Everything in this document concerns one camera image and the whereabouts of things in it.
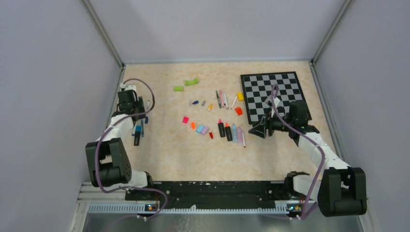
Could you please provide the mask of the red white thin pen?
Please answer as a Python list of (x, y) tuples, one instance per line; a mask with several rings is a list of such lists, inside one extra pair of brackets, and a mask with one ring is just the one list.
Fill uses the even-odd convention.
[(242, 133), (241, 133), (241, 138), (242, 138), (242, 146), (243, 146), (244, 148), (246, 148), (246, 138), (245, 138), (245, 133), (244, 133), (244, 131), (242, 131)]

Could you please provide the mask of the pink pastel highlighter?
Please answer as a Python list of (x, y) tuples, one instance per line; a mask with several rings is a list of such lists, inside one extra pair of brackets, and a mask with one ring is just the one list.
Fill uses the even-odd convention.
[(240, 127), (237, 128), (237, 143), (239, 146), (243, 145), (243, 131)]

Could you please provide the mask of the light blue highlighter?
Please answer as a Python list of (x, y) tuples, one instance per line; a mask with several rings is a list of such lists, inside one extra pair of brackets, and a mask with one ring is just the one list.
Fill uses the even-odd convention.
[(232, 125), (232, 139), (234, 143), (238, 143), (237, 126), (235, 124)]

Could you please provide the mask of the orange black highlighter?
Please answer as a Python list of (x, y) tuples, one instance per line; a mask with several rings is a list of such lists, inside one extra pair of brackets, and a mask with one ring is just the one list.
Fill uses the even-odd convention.
[(225, 123), (224, 129), (225, 129), (225, 134), (226, 134), (227, 141), (228, 142), (233, 141), (232, 129), (231, 129), (231, 127), (229, 126), (229, 124), (227, 122)]

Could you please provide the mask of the pink black highlighter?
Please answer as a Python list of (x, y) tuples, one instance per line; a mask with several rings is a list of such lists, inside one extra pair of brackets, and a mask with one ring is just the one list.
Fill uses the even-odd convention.
[(224, 127), (224, 123), (221, 119), (219, 119), (219, 121), (218, 121), (218, 129), (219, 129), (220, 137), (221, 138), (225, 137), (226, 136), (225, 127)]

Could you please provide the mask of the grey cap white marker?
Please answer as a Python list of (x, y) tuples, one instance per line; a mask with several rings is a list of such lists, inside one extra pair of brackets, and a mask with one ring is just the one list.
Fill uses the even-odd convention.
[(224, 97), (225, 108), (226, 108), (227, 110), (229, 110), (230, 107), (229, 107), (229, 103), (228, 103), (228, 98), (227, 98), (226, 92), (223, 92), (223, 97)]

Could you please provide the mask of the green thin pen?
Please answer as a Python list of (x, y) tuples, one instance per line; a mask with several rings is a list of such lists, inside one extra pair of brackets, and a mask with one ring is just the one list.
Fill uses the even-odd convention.
[(219, 96), (219, 92), (218, 92), (217, 90), (215, 90), (215, 93), (216, 93), (216, 98), (217, 98), (218, 106), (219, 106), (219, 108), (222, 108), (221, 101), (220, 101), (220, 96)]

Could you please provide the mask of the pink highlighter cap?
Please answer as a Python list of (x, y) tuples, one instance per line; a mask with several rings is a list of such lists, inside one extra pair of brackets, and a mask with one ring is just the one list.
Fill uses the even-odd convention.
[(183, 117), (183, 119), (182, 119), (182, 122), (183, 122), (183, 123), (187, 124), (188, 121), (189, 121), (189, 118), (188, 118), (188, 117), (186, 117), (186, 116)]

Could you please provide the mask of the pink translucent pen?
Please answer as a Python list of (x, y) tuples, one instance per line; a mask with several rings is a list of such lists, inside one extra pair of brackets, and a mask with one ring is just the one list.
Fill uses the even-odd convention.
[(224, 96), (223, 96), (223, 91), (220, 89), (219, 90), (219, 99), (220, 99), (220, 106), (221, 106), (221, 108), (224, 108), (225, 107), (225, 104), (224, 104)]

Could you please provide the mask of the lilac highlighter cap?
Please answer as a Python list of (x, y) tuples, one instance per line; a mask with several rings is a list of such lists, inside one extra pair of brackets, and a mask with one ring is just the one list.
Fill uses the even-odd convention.
[(201, 130), (201, 134), (205, 135), (208, 132), (209, 128), (208, 127), (203, 127), (203, 129)]

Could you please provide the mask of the light blue highlighter cap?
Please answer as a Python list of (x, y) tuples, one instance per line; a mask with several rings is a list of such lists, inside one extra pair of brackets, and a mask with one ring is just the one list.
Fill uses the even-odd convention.
[(197, 127), (197, 129), (196, 129), (196, 132), (197, 133), (201, 133), (201, 131), (204, 129), (204, 126), (203, 125), (199, 125), (198, 127)]

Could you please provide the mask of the blue thin pen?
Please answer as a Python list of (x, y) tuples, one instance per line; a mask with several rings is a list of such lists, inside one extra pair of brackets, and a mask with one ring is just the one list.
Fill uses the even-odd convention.
[(144, 137), (144, 119), (141, 119), (141, 138)]

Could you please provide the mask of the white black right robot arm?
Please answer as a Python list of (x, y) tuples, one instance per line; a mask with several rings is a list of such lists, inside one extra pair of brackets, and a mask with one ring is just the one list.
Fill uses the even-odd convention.
[(304, 101), (291, 102), (285, 116), (279, 114), (279, 102), (278, 98), (268, 100), (269, 108), (249, 133), (262, 138), (272, 136), (275, 131), (288, 133), (317, 168), (313, 176), (298, 172), (288, 174), (283, 186), (285, 196), (297, 199), (303, 194), (307, 200), (314, 201), (310, 209), (302, 208), (303, 217), (315, 208), (325, 217), (364, 215), (367, 212), (364, 170), (343, 161), (324, 141), (319, 130), (309, 124)]

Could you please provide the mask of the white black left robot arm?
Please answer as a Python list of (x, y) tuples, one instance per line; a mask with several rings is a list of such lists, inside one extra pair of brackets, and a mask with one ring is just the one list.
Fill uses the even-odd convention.
[(127, 136), (140, 129), (138, 124), (145, 115), (132, 116), (121, 122), (127, 115), (145, 111), (142, 97), (138, 97), (136, 86), (123, 88), (118, 95), (116, 111), (112, 114), (109, 129), (104, 138), (87, 143), (85, 147), (88, 171), (94, 187), (120, 186), (128, 184), (137, 187), (137, 194), (144, 200), (151, 199), (155, 194), (155, 187), (150, 183), (147, 172), (136, 171), (131, 167), (124, 142)]

